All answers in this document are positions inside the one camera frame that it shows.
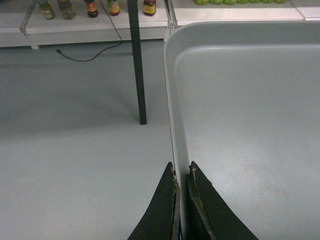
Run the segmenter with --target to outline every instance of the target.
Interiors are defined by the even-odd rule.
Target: black metal pole
[[[133,63],[135,72],[136,92],[138,96],[138,106],[140,114],[140,124],[147,124],[147,112],[146,112],[146,99],[145,99],[145,87],[144,87],[144,74],[142,69],[142,57],[141,57],[141,44],[140,44],[140,31],[139,31],[139,18],[138,18],[138,0],[127,0],[130,33],[133,51]]]

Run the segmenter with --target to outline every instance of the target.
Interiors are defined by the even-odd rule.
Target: white shelf
[[[291,0],[293,5],[304,16],[305,20],[320,21],[319,0]]]
[[[23,33],[35,0],[5,0],[0,4],[0,47],[29,46]]]
[[[194,0],[172,0],[177,26],[204,21],[274,21],[303,20],[288,1],[276,3],[246,3],[235,5],[196,5]]]
[[[108,10],[107,0],[102,0]],[[65,20],[58,9],[58,4],[49,0],[55,18],[46,20],[38,7],[35,7],[26,25],[25,31],[33,45],[68,44],[84,42],[117,41],[117,36],[110,19],[96,0],[98,17],[90,18],[83,0],[72,0],[75,18]],[[112,21],[124,40],[130,40],[130,23],[127,0],[119,0],[120,14],[112,16]],[[169,18],[163,0],[157,1],[156,14],[143,14],[143,2],[138,1],[139,26],[141,39],[163,39],[167,31]]]

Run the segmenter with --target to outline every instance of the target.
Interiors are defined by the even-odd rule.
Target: gray plastic tray
[[[260,240],[320,239],[320,22],[204,22],[165,44],[174,165]],[[181,225],[188,229],[186,198]]]

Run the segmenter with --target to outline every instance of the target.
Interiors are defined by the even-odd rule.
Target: store shelf
[[[320,20],[319,0],[291,0],[291,2],[304,16],[305,20]]]
[[[33,45],[70,44],[85,42],[117,41],[117,36],[110,19],[99,1],[96,1],[98,17],[89,18],[83,0],[73,0],[75,18],[62,18],[58,4],[50,0],[55,18],[46,20],[36,7],[26,25],[25,31]],[[107,0],[102,0],[108,9]],[[112,16],[112,21],[124,40],[130,40],[130,23],[127,0],[119,0],[120,14]],[[156,14],[143,14],[143,2],[138,1],[139,26],[141,39],[164,39],[170,29],[168,11],[163,0],[157,1]]]
[[[5,0],[0,3],[0,47],[29,46],[23,33],[35,0]]]
[[[276,3],[247,3],[235,5],[196,5],[194,0],[172,0],[175,24],[184,26],[204,21],[274,21],[303,20],[288,1]]]

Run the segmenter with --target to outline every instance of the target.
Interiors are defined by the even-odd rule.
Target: black cable
[[[108,11],[106,10],[104,4],[102,3],[102,0],[100,0],[100,3],[101,3],[101,5],[102,5],[102,8],[103,8],[104,12],[106,13],[106,15],[107,15],[107,16],[109,17],[109,19],[110,19],[111,24],[112,24],[112,26],[113,26],[113,29],[115,30],[116,34],[117,34],[118,37],[120,38],[120,43],[118,43],[117,45],[114,45],[114,46],[108,46],[108,47],[106,47],[105,49],[101,50],[97,55],[95,55],[93,58],[87,59],[87,60],[74,59],[74,58],[72,58],[72,57],[69,57],[69,56],[64,55],[64,54],[61,52],[60,49],[56,49],[56,52],[57,52],[58,54],[64,56],[66,59],[70,59],[70,60],[73,60],[73,61],[76,61],[76,62],[89,62],[89,61],[94,60],[94,59],[95,59],[96,57],[98,57],[100,54],[102,54],[105,50],[118,47],[118,46],[120,46],[120,45],[124,42],[124,41],[122,40],[122,37],[120,36],[117,28],[115,27],[115,24],[114,24],[114,22],[112,21],[110,15],[109,15],[109,13],[108,13]]]

